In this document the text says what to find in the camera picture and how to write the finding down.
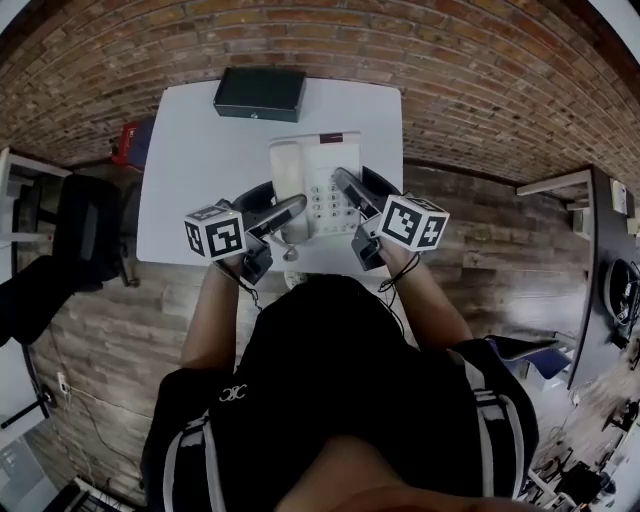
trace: person's right arm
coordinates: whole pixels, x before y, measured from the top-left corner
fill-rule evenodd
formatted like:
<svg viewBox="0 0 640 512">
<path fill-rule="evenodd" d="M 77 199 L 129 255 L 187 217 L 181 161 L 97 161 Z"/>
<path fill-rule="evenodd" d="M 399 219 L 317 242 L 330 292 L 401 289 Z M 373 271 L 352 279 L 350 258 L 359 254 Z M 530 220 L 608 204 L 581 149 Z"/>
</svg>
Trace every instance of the person's right arm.
<svg viewBox="0 0 640 512">
<path fill-rule="evenodd" d="M 391 276 L 395 276 L 414 253 L 382 239 L 380 255 Z M 413 270 L 396 281 L 395 285 L 420 348 L 453 348 L 458 343 L 473 338 L 467 322 L 449 302 L 424 263 L 419 262 Z"/>
</svg>

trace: power outlet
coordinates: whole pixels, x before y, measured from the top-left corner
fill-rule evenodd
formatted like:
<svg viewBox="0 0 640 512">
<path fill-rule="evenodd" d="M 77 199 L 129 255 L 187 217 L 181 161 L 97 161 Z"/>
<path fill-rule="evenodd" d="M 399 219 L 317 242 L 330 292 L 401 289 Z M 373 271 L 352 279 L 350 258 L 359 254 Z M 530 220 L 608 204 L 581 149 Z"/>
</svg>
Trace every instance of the power outlet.
<svg viewBox="0 0 640 512">
<path fill-rule="evenodd" d="M 67 383 L 67 377 L 62 372 L 58 372 L 58 386 L 60 387 L 60 391 L 62 391 L 64 395 L 67 395 L 71 392 L 71 387 Z"/>
</svg>

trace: forearm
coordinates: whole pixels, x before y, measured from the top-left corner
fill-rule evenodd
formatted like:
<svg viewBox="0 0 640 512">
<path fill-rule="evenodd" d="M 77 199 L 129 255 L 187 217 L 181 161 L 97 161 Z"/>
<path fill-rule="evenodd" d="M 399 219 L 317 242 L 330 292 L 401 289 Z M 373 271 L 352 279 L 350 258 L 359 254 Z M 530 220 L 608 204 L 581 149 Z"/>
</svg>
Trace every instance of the forearm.
<svg viewBox="0 0 640 512">
<path fill-rule="evenodd" d="M 233 371 L 236 357 L 238 285 L 211 265 L 182 347 L 183 368 Z"/>
<path fill-rule="evenodd" d="M 406 260 L 387 259 L 392 276 L 406 264 Z M 425 264 L 418 263 L 396 281 L 396 289 L 420 348 L 452 348 L 473 337 L 467 322 L 449 302 Z"/>
</svg>

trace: brick wall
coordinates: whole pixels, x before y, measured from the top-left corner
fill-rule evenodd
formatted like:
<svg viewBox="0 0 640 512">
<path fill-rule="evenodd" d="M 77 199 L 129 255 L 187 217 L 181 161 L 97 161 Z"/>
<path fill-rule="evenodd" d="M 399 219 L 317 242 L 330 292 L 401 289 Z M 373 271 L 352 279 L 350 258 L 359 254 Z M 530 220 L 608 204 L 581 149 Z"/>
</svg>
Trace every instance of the brick wall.
<svg viewBox="0 0 640 512">
<path fill-rule="evenodd" d="M 0 147 L 103 158 L 165 87 L 278 65 L 399 88 L 405 157 L 521 182 L 594 162 L 640 192 L 640 104 L 600 43 L 561 0 L 34 0 L 0 38 Z"/>
</svg>

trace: table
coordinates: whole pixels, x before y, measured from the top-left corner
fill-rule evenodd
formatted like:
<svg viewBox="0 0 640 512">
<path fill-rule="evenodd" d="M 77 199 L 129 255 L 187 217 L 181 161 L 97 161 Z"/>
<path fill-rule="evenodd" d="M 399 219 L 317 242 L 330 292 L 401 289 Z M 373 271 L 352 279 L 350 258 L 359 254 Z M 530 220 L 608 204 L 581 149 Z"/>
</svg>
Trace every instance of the table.
<svg viewBox="0 0 640 512">
<path fill-rule="evenodd" d="M 307 79 L 298 123 L 220 117 L 220 81 L 167 89 L 160 102 L 142 183 L 137 256 L 142 261 L 208 265 L 189 249 L 184 216 L 221 198 L 233 201 L 271 180 L 269 141 L 277 137 L 358 131 L 361 164 L 402 190 L 400 92 L 391 87 Z M 351 236 L 312 239 L 295 262 L 271 243 L 271 270 L 363 275 Z M 384 275 L 383 269 L 374 274 Z"/>
<path fill-rule="evenodd" d="M 636 239 L 627 232 L 627 217 L 635 216 L 634 197 L 627 191 L 627 215 L 613 209 L 610 178 L 595 166 L 516 189 L 520 196 L 586 183 L 591 210 L 589 276 L 569 388 L 596 379 L 616 364 L 620 349 L 611 343 L 613 319 L 602 300 L 604 276 L 617 258 L 636 259 Z"/>
<path fill-rule="evenodd" d="M 33 181 L 19 176 L 11 176 L 12 166 L 25 167 L 27 169 L 38 171 L 44 174 L 52 174 L 60 178 L 65 178 L 71 174 L 70 171 L 61 169 L 54 165 L 49 165 L 31 158 L 25 158 L 19 155 L 11 154 L 11 149 L 6 147 L 0 152 L 0 217 L 6 211 L 5 203 L 7 202 L 7 189 L 9 180 L 16 185 L 32 186 Z M 42 242 L 50 240 L 50 235 L 39 233 L 14 233 L 11 229 L 2 228 L 2 219 L 0 218 L 0 242 Z"/>
</svg>

